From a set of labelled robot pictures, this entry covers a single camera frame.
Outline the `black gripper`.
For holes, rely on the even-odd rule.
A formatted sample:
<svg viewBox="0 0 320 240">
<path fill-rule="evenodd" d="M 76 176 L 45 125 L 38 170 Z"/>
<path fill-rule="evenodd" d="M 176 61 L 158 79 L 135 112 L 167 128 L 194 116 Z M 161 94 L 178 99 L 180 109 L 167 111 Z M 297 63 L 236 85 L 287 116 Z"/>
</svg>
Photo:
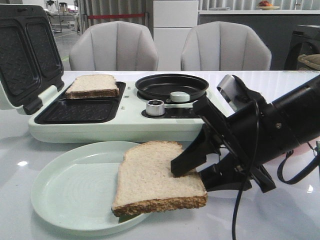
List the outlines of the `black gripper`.
<svg viewBox="0 0 320 240">
<path fill-rule="evenodd" d="M 240 108 L 227 117 L 207 97 L 197 100 L 193 109 L 204 124 L 187 149 L 170 162 L 171 173 L 181 177 L 204 164 L 207 155 L 221 155 L 220 147 L 225 146 L 229 153 L 199 172 L 205 189 L 240 190 L 244 183 L 247 191 L 254 180 L 265 193 L 276 185 L 263 164 L 293 149 L 298 139 L 272 103 L 233 76 L 240 89 Z"/>
</svg>

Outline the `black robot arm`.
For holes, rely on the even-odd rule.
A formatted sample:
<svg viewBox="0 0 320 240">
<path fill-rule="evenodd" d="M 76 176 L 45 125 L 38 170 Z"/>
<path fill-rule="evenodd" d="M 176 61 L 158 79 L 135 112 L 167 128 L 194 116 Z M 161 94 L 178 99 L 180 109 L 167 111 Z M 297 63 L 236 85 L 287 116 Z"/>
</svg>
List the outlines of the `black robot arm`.
<svg viewBox="0 0 320 240">
<path fill-rule="evenodd" d="M 314 77 L 267 103 L 236 75 L 226 75 L 218 91 L 234 113 L 225 116 L 207 97 L 193 103 L 203 120 L 196 139 L 170 163 L 175 177 L 204 164 L 208 154 L 228 154 L 200 171 L 207 191 L 248 190 L 254 180 L 262 192 L 276 185 L 264 163 L 288 153 L 320 135 L 320 79 Z"/>
</svg>

